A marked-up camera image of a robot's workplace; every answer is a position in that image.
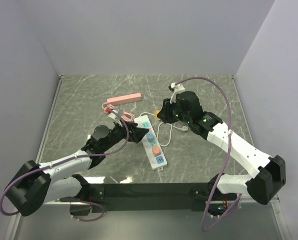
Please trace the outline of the orange charger plug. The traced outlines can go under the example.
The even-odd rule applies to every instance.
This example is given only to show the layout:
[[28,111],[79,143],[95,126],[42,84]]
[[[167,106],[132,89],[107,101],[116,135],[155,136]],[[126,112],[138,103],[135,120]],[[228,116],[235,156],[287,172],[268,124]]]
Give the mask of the orange charger plug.
[[160,110],[156,110],[155,112],[154,112],[154,117],[155,117],[155,119],[156,120],[158,120],[158,121],[160,121],[161,119],[158,117],[158,113],[160,112]]

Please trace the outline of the blue charger plug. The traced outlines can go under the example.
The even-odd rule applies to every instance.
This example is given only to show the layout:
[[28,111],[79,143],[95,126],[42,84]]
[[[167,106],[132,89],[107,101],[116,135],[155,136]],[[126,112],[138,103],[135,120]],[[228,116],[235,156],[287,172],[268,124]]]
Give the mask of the blue charger plug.
[[146,134],[146,137],[147,137],[147,140],[148,140],[149,143],[152,143],[154,141],[154,135],[153,135],[152,132],[148,132]]

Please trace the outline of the white multicolour power strip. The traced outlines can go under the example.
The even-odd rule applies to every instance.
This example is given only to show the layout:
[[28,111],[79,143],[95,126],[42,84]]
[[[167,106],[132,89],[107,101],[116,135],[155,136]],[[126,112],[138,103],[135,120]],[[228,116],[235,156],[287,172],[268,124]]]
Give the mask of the white multicolour power strip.
[[136,117],[134,121],[138,124],[138,127],[148,130],[148,133],[143,137],[141,142],[152,170],[163,170],[163,167],[166,167],[168,163],[148,116],[143,115]]

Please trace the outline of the pink charger plug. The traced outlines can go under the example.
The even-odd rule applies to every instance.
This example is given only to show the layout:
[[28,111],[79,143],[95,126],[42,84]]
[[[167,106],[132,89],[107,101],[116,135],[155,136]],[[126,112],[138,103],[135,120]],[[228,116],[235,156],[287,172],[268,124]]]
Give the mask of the pink charger plug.
[[153,156],[155,156],[155,157],[159,156],[161,154],[160,148],[156,145],[153,146],[152,153],[153,153]]

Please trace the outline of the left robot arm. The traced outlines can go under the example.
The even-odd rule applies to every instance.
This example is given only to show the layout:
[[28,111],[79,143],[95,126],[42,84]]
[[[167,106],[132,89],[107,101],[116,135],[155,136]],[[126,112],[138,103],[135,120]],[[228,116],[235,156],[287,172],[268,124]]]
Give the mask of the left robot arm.
[[134,122],[115,123],[113,129],[99,125],[77,152],[43,164],[33,160],[24,163],[2,196],[24,217],[57,199],[88,203],[92,195],[90,183],[79,172],[98,166],[119,142],[137,144],[148,132]]

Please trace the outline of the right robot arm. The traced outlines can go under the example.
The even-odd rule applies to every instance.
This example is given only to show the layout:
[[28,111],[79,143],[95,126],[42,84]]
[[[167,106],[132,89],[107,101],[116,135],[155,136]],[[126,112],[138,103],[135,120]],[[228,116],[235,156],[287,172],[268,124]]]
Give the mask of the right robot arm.
[[204,140],[230,153],[246,171],[245,175],[218,174],[209,181],[208,194],[218,200],[225,194],[247,194],[266,205],[286,183],[286,163],[279,155],[272,157],[229,129],[221,118],[204,111],[192,91],[164,99],[157,117],[164,123],[184,122]]

